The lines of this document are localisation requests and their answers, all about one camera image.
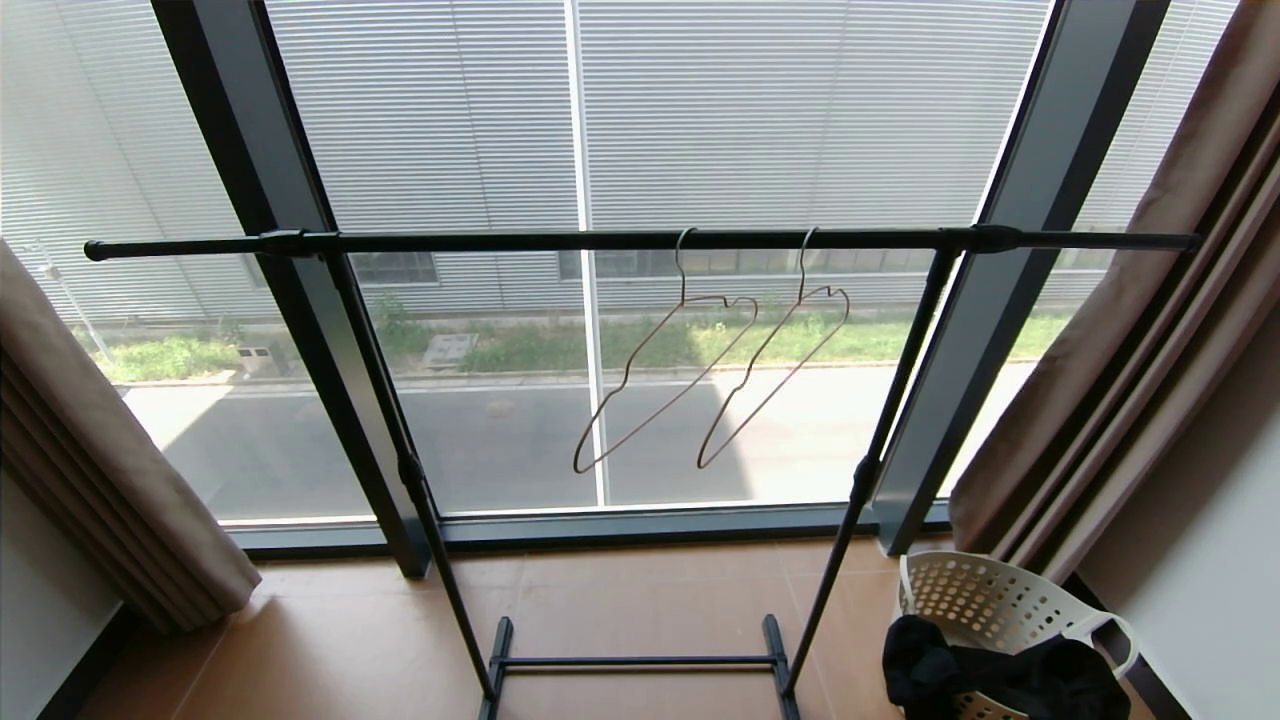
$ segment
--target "baseboard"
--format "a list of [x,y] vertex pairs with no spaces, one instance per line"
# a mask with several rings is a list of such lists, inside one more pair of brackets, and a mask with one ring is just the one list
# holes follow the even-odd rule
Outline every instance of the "baseboard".
[[[1098,596],[1089,589],[1089,585],[1079,575],[1073,574],[1062,583],[1062,587],[1093,607],[1107,610],[1102,601],[1098,600]],[[1094,637],[1102,644],[1102,650],[1111,657],[1126,657],[1129,655],[1129,643],[1125,641],[1124,634],[1120,633],[1120,629],[1115,626],[1115,623],[1103,626]],[[1133,685],[1134,692],[1138,693],[1138,697],[1147,703],[1156,720],[1190,720],[1190,714],[1169,692],[1160,675],[1147,664],[1147,659],[1139,655],[1137,665],[1133,666],[1133,670],[1129,670],[1126,679]]]
[[79,715],[90,693],[115,665],[115,660],[141,624],[142,618],[128,606],[122,605],[115,615],[108,620],[106,626],[99,633],[97,639],[84,652],[81,661],[63,680],[54,697],[45,703],[45,710],[38,716],[40,720],[64,720]]

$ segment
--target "white plastic basket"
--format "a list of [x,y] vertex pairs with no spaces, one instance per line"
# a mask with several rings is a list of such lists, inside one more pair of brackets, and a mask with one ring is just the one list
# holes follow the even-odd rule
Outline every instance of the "white plastic basket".
[[[1012,655],[1057,634],[1091,643],[1093,633],[1114,620],[1129,638],[1129,657],[1115,669],[1116,678],[1138,661],[1138,643],[1124,619],[1021,568],[948,551],[906,555],[900,568],[899,610],[927,618],[950,644]],[[978,692],[959,694],[955,702],[960,720],[1028,720]]]

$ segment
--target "brown curtain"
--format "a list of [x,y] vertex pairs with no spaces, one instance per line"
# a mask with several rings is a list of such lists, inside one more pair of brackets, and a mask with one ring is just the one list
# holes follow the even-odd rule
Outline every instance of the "brown curtain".
[[238,610],[260,578],[0,241],[0,452],[10,477],[160,630]]
[[1280,3],[1243,3],[1130,232],[951,496],[955,542],[1062,580],[1280,297]]

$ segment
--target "clothes hanger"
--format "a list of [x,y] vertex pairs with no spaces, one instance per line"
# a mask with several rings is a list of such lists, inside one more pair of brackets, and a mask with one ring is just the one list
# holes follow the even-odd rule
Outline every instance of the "clothes hanger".
[[[804,290],[805,284],[804,254],[805,250],[809,247],[809,240],[813,237],[815,232],[818,232],[818,228],[817,227],[812,228],[808,233],[805,233],[804,241],[800,243],[800,291],[796,293],[796,301],[791,305],[791,309],[788,309],[787,313],[782,315],[782,319],[778,320],[778,324],[773,328],[773,331],[768,334],[768,337],[764,338],[764,342],[760,343],[760,347],[755,351],[755,355],[751,356],[751,360],[746,364],[746,374],[742,375],[742,382],[740,382],[733,389],[731,389],[728,392],[728,396],[724,397],[724,402],[721,404],[719,413],[716,414],[716,419],[712,420],[712,427],[707,429],[707,434],[703,437],[701,447],[698,448],[699,470],[703,470],[708,465],[710,465],[712,461],[716,460],[716,457],[719,456],[719,454],[723,452],[726,447],[728,447],[728,443],[733,442],[733,438],[737,437],[737,433],[742,432],[742,428],[745,428],[746,424],[750,423],[755,418],[755,415],[759,414],[759,411],[763,410],[764,406],[771,400],[773,400],[773,396],[777,395],[780,389],[782,389],[782,386],[787,384],[787,382],[790,382],[791,378],[794,378],[795,374],[800,372],[800,368],[804,368],[804,364],[808,363],[809,359],[812,359],[814,355],[817,355],[818,351],[822,350],[823,346],[826,346],[827,342],[831,341],[831,338],[836,337],[836,333],[840,332],[840,328],[845,327],[845,323],[849,322],[849,314],[852,310],[852,304],[849,301],[847,292],[829,284],[824,284],[822,287],[810,290],[809,292],[805,292]],[[818,295],[819,292],[826,293],[826,297],[835,297],[838,295],[845,299],[845,314],[840,318],[840,322],[836,323],[836,327],[833,327],[829,333],[827,333],[826,336],[823,336],[820,341],[818,341],[818,345],[813,346],[813,350],[810,350],[808,355],[800,359],[796,366],[792,368],[791,372],[787,373],[785,378],[782,378],[782,382],[780,382],[777,387],[769,391],[769,395],[764,396],[764,400],[762,400],[760,404],[755,406],[755,410],[751,410],[751,413],[746,416],[746,419],[742,420],[742,423],[737,428],[735,428],[733,432],[731,432],[728,437],[724,438],[724,442],[722,442],[719,447],[713,450],[710,456],[708,457],[707,446],[710,445],[712,436],[716,434],[716,428],[719,427],[721,420],[724,419],[724,411],[728,410],[730,404],[733,402],[733,396],[737,395],[740,389],[746,387],[746,382],[751,378],[751,369],[755,368],[755,361],[760,359],[760,355],[764,352],[764,348],[768,347],[771,342],[773,342],[773,338],[778,334],[778,331],[782,329],[782,325],[787,323],[791,315],[797,309],[800,309],[800,306],[804,305],[806,300]]]
[[[694,387],[703,378],[705,378],[708,373],[712,372],[712,368],[714,368],[716,364],[719,363],[722,357],[728,355],[728,351],[732,350],[735,345],[737,345],[737,341],[742,340],[742,336],[746,334],[746,331],[751,329],[751,327],[755,325],[756,318],[760,316],[760,304],[751,297],[735,297],[730,300],[728,296],[726,295],[699,295],[696,297],[687,296],[689,277],[685,274],[685,266],[680,261],[680,249],[681,245],[684,245],[685,238],[689,237],[689,234],[692,233],[695,229],[696,228],[686,228],[684,232],[680,233],[680,237],[676,240],[676,269],[680,270],[680,302],[677,302],[676,306],[672,307],[671,311],[667,313],[667,315],[662,320],[659,320],[658,324],[653,327],[652,331],[649,331],[649,334],[644,336],[644,340],[640,341],[640,345],[637,345],[636,348],[631,351],[631,355],[627,357],[626,365],[623,365],[622,368],[622,383],[618,384],[618,387],[609,391],[608,395],[605,395],[604,398],[600,400],[600,406],[595,409],[595,413],[593,413],[591,418],[586,421],[586,428],[582,430],[582,437],[579,438],[577,447],[573,448],[573,471],[577,474],[582,474],[594,468],[598,462],[608,457],[614,450],[622,447],[625,442],[635,437],[636,433],[643,430],[645,425],[652,423],[658,415],[662,415],[668,407],[675,405],[677,400],[687,395],[689,391],[694,389]],[[707,300],[718,300],[721,305],[724,306],[726,309],[733,307],[742,302],[750,302],[751,319],[746,323],[745,327],[742,327],[742,329],[736,336],[733,336],[733,340],[724,346],[724,350],[722,350],[719,355],[717,355],[705,368],[703,368],[703,372],[698,373],[698,377],[690,380],[687,386],[685,386],[680,392],[672,396],[671,400],[668,400],[662,407],[659,407],[652,415],[645,418],[644,421],[636,425],[630,433],[623,436],[622,439],[614,442],[613,447],[602,451],[599,457],[593,460],[589,465],[582,465],[582,447],[586,445],[586,439],[591,437],[591,428],[595,427],[596,420],[599,420],[600,415],[604,413],[604,406],[609,404],[609,400],[612,400],[614,395],[618,395],[620,392],[622,392],[625,387],[627,387],[627,382],[630,382],[631,379],[631,365],[635,363],[636,356],[640,355],[640,351],[644,350],[644,346],[648,345],[649,341],[653,340],[655,334],[658,334],[658,331],[660,331],[663,325],[666,325],[667,322],[669,322],[676,315],[676,313],[684,310],[685,306],[690,304],[701,302]]]

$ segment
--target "asphalt road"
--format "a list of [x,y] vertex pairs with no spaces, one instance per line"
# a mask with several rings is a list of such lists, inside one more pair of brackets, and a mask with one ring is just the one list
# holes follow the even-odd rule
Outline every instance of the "asphalt road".
[[[1029,366],[1011,369],[997,383],[998,407],[979,427],[995,421]],[[805,370],[705,470],[695,468],[698,446],[740,378],[699,384],[608,457],[608,502],[842,500],[891,373]],[[753,375],[726,425],[741,421],[781,377]],[[680,388],[628,387],[607,407],[609,437],[626,434]],[[125,402],[219,519],[370,512],[314,392],[145,388],[128,391]],[[406,389],[401,402],[444,511],[596,505],[595,473],[571,469],[591,411],[585,386]]]

